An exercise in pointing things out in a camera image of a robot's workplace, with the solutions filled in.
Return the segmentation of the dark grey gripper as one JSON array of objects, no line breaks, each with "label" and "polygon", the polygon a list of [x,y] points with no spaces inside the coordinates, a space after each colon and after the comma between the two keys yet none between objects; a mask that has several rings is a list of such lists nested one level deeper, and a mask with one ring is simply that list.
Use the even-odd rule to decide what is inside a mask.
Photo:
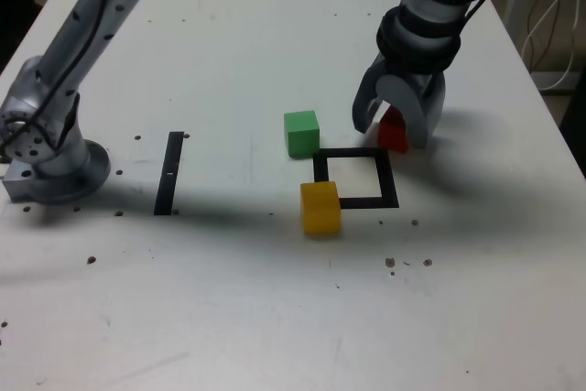
[{"label": "dark grey gripper", "polygon": [[426,148],[439,122],[445,100],[445,78],[415,73],[378,54],[366,70],[353,100],[354,128],[365,133],[382,101],[397,109],[413,148]]}]

